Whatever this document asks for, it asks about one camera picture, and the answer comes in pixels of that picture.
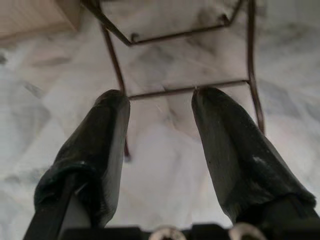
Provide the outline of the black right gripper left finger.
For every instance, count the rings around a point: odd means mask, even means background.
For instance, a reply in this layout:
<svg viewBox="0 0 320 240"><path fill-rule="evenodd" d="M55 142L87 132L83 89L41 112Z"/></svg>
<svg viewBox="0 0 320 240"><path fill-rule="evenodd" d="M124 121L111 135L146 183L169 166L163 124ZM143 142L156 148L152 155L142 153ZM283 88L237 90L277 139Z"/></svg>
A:
<svg viewBox="0 0 320 240"><path fill-rule="evenodd" d="M127 96L100 95L38 182L23 240L59 240L70 229L102 229L119 200L130 117Z"/></svg>

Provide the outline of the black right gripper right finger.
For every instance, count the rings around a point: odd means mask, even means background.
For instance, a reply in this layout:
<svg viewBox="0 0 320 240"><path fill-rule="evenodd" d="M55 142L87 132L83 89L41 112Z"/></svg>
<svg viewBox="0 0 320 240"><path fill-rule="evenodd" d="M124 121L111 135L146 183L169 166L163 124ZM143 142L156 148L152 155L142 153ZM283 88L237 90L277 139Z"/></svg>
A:
<svg viewBox="0 0 320 240"><path fill-rule="evenodd" d="M223 91L193 92L192 110L229 229L203 226L199 239L320 240L316 198L246 110Z"/></svg>

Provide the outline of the light wooden furniture panel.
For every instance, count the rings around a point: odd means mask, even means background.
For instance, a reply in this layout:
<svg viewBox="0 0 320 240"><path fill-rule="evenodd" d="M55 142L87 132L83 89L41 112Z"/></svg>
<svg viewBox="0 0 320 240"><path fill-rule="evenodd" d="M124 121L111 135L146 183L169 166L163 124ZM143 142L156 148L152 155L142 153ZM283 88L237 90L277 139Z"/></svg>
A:
<svg viewBox="0 0 320 240"><path fill-rule="evenodd" d="M0 0L0 45L37 34L77 31L81 0Z"/></svg>

